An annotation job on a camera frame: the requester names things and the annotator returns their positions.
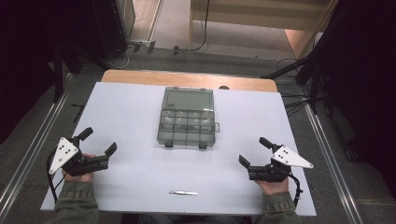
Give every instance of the metal rail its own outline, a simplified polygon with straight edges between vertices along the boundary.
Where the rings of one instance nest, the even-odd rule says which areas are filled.
[[[26,177],[32,169],[37,155],[43,147],[55,120],[58,118],[58,115],[64,106],[64,102],[67,98],[72,83],[73,75],[69,73],[66,76],[64,82],[64,94],[58,100],[58,103],[53,104],[49,109],[49,113],[45,117],[43,123],[35,135],[35,138],[23,156],[20,165],[4,189],[0,199],[0,223],[3,223],[6,219],[9,209],[17,198],[17,195],[20,192]]]
[[[302,94],[307,94],[302,88],[300,88]],[[352,193],[347,186],[347,182],[338,166],[338,163],[332,154],[332,147],[327,140],[326,134],[324,133],[318,115],[315,115],[310,108],[310,105],[305,106],[305,112],[308,115],[309,121],[311,122],[314,133],[318,139],[319,147],[323,153],[324,160],[329,168],[329,172],[332,176],[332,181],[338,191],[341,203],[346,210],[347,218],[349,223],[364,223],[361,218],[361,214],[352,196]]]

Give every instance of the table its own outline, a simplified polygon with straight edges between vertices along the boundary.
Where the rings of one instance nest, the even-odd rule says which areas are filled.
[[[197,81],[187,85],[186,80],[193,76]],[[128,84],[114,83],[116,77]],[[252,165],[268,163],[271,151],[259,144],[261,136],[297,151],[279,93],[214,89],[220,132],[213,147],[165,148],[156,141],[165,88],[159,84],[195,87],[205,80],[207,86],[225,83],[230,88],[248,89],[248,83],[253,87],[254,80],[264,81],[270,90],[275,86],[272,80],[149,71],[107,71],[102,82],[96,83],[75,133],[93,128],[92,136],[80,144],[86,153],[101,155],[112,142],[119,146],[110,158],[109,169],[95,174],[95,195],[101,211],[238,216],[262,212],[262,192],[248,180],[238,156],[242,154]],[[304,171],[293,168],[293,173],[304,189],[297,213],[314,216]],[[61,178],[58,172],[54,182]],[[294,192],[291,183],[290,192]],[[169,190],[196,191],[198,195],[172,195]],[[53,206],[49,192],[41,209],[52,210]]]
[[[210,0],[207,19],[286,29],[294,56],[300,59],[318,32],[326,28],[336,3],[337,0]],[[207,0],[191,0],[190,49],[193,21],[205,20],[206,6]]]

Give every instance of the gray floor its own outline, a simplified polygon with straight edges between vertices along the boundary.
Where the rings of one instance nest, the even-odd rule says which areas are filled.
[[[174,55],[170,50],[155,49],[148,54],[142,47],[138,52],[129,52],[131,62],[124,69],[159,70],[193,73],[226,74],[239,77],[259,77],[276,71],[277,61],[248,59],[233,56],[219,56],[202,53],[180,52]],[[116,64],[125,63],[120,59]],[[79,108],[89,99],[93,84],[100,81],[104,71],[91,63],[84,63],[83,71],[74,77],[70,93],[64,107],[56,119],[34,166],[14,202],[4,223],[42,223],[55,216],[53,212],[40,211],[46,193],[47,179],[45,161],[61,136],[71,136],[77,124],[73,121]],[[276,85],[280,92],[300,94],[300,87],[293,82],[295,72],[278,78]],[[0,187],[3,189],[13,176],[35,133],[51,107],[53,89],[39,99],[35,107],[26,115],[8,140],[0,146]],[[302,100],[300,97],[285,97],[285,104]],[[332,146],[344,178],[354,196],[365,223],[396,223],[396,203],[391,198],[381,175],[366,163],[352,163],[346,159],[345,145],[341,141],[330,118],[324,113],[323,105],[318,105],[318,117]],[[308,184],[318,215],[303,217],[304,223],[348,223],[347,213],[341,203],[329,168],[319,149],[318,140],[308,116],[303,109],[290,116],[290,126],[303,157],[315,164],[315,169],[305,170]],[[100,223],[120,223],[121,214],[101,213]]]
[[[150,40],[156,41],[157,48],[188,48],[190,7],[190,1],[163,0]],[[192,25],[193,49],[199,48],[205,39],[205,11],[206,7],[203,5],[202,21],[194,21]],[[266,60],[294,58],[283,29],[208,22],[205,40],[205,45],[198,52]]]

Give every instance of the white table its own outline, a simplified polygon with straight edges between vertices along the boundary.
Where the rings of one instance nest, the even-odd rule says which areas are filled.
[[[239,154],[252,165],[270,162],[271,150],[259,143],[261,136],[297,151],[279,93],[213,90],[216,122],[220,132],[206,150],[197,147],[165,148],[157,143],[164,86],[96,83],[75,134],[87,127],[93,134],[80,148],[103,155],[117,142],[109,168],[95,174],[99,210],[122,213],[191,215],[259,215],[262,191],[248,180]],[[315,216],[304,171],[292,168],[300,179],[301,216]],[[60,172],[54,183],[61,179]],[[198,192],[197,196],[173,195],[169,190]],[[291,196],[295,184],[290,181]],[[48,192],[41,209],[53,210]]]

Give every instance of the wire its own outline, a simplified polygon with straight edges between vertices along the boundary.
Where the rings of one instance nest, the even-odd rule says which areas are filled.
[[[58,196],[56,195],[55,187],[53,187],[52,176],[49,173],[49,171],[50,171],[50,161],[52,160],[53,156],[55,155],[55,152],[56,152],[56,148],[53,149],[51,151],[51,153],[49,154],[49,156],[47,157],[46,174],[47,174],[47,179],[49,181],[50,191],[52,192],[53,199],[56,202],[56,201],[58,201]]]
[[[134,14],[136,14],[136,13],[140,15],[140,18],[139,18],[139,19],[134,18],[134,22],[141,21],[142,18],[143,18],[142,13],[140,13],[140,12],[138,12],[138,11],[135,11]]]
[[[293,103],[290,103],[290,104],[286,104],[285,107],[294,106],[294,105],[301,105],[301,104],[305,104],[305,103],[308,103],[308,102],[309,102],[309,100],[297,101],[297,102],[293,102]]]
[[[113,64],[113,63],[111,63],[111,62],[107,62],[107,63],[109,63],[111,66],[113,66],[113,67],[115,67],[115,68],[124,68],[124,67],[126,67],[126,66],[129,64],[128,51],[129,51],[130,49],[134,49],[134,46],[128,48],[128,49],[125,51],[125,55],[126,55],[126,58],[127,58],[127,62],[126,62],[125,65],[123,65],[123,66],[116,66],[115,64]]]
[[[305,105],[306,105],[306,103],[303,104],[303,105],[301,105],[300,107],[298,107],[298,109],[296,109],[297,106],[295,106],[293,109],[291,109],[290,111],[288,111],[288,112],[287,112],[287,113],[288,113],[288,118],[290,118],[291,115],[293,115],[293,114],[299,112],[301,109],[303,109],[303,108],[305,107]]]
[[[62,181],[64,181],[64,177],[62,177],[61,181],[59,181],[59,183],[55,186],[55,189],[57,189],[59,187],[59,185],[62,183]]]
[[[293,59],[293,58],[285,58],[285,59],[282,59],[282,60],[280,60],[279,62],[277,62],[276,63],[276,70],[279,70],[279,64],[281,63],[281,62],[283,62],[283,61],[286,61],[286,60],[294,60],[294,61],[297,61],[297,59]]]
[[[206,9],[206,16],[207,16],[208,13],[209,13],[209,7]],[[204,34],[205,34],[204,43],[207,45],[207,48],[205,50],[203,50],[203,52],[205,52],[205,51],[207,51],[209,49],[209,44],[206,42],[206,31],[207,31],[207,28],[206,28],[206,26],[204,26],[202,17],[203,17],[203,11],[201,10],[201,19],[200,19],[201,29],[202,29],[202,32],[204,32]]]
[[[292,93],[287,93],[287,92],[279,92],[282,97],[307,97],[307,95],[298,95],[298,94],[292,94]]]
[[[198,49],[200,49],[206,42],[206,37],[207,37],[207,15],[209,14],[209,3],[210,0],[207,0],[207,6],[206,6],[206,16],[205,16],[205,38],[204,41],[202,42],[202,45],[196,49],[191,49],[190,51],[196,51]]]
[[[294,205],[297,207],[298,201],[300,200],[300,193],[303,193],[303,191],[300,188],[300,181],[297,177],[295,177],[292,172],[290,172],[288,176],[294,180],[294,183],[297,186],[296,194],[294,196]]]

